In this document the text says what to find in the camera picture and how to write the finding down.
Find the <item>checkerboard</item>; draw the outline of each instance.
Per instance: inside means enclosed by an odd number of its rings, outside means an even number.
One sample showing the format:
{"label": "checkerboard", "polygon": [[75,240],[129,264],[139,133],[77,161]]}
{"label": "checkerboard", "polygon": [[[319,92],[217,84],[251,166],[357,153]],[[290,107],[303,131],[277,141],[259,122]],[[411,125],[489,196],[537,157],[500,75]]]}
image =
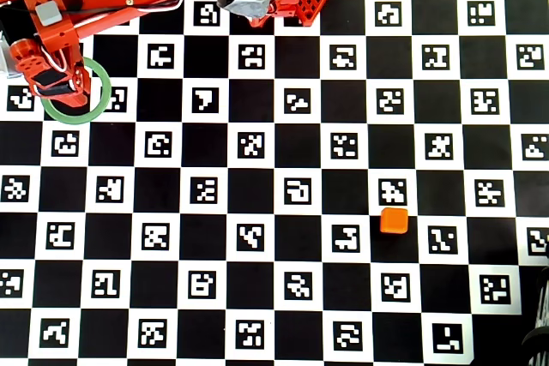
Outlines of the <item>checkerboard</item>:
{"label": "checkerboard", "polygon": [[519,364],[547,0],[329,0],[261,29],[186,0],[81,47],[113,85],[90,124],[0,83],[2,366]]}

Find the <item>orange cube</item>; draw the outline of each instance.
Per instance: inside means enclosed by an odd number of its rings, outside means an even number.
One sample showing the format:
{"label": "orange cube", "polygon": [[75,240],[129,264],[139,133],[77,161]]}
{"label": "orange cube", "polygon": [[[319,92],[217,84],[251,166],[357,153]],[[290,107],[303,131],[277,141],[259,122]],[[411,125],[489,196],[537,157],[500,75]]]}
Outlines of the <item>orange cube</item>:
{"label": "orange cube", "polygon": [[402,235],[408,231],[408,210],[386,207],[381,212],[381,232]]}

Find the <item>green tape roll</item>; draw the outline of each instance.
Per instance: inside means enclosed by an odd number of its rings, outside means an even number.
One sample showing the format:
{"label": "green tape roll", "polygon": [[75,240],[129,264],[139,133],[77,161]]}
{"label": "green tape roll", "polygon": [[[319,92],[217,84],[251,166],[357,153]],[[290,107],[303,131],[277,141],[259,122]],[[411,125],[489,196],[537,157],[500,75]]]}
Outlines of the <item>green tape roll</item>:
{"label": "green tape roll", "polygon": [[65,124],[84,124],[89,123],[95,118],[97,118],[101,113],[103,113],[106,107],[109,105],[112,96],[112,86],[111,78],[106,73],[106,70],[99,63],[95,62],[93,59],[84,57],[84,65],[87,68],[90,68],[101,80],[101,86],[103,87],[103,93],[101,94],[100,103],[90,111],[80,116],[69,116],[65,115],[61,111],[58,111],[51,100],[49,99],[40,99],[42,105],[44,106],[45,112],[50,115],[53,120]]}

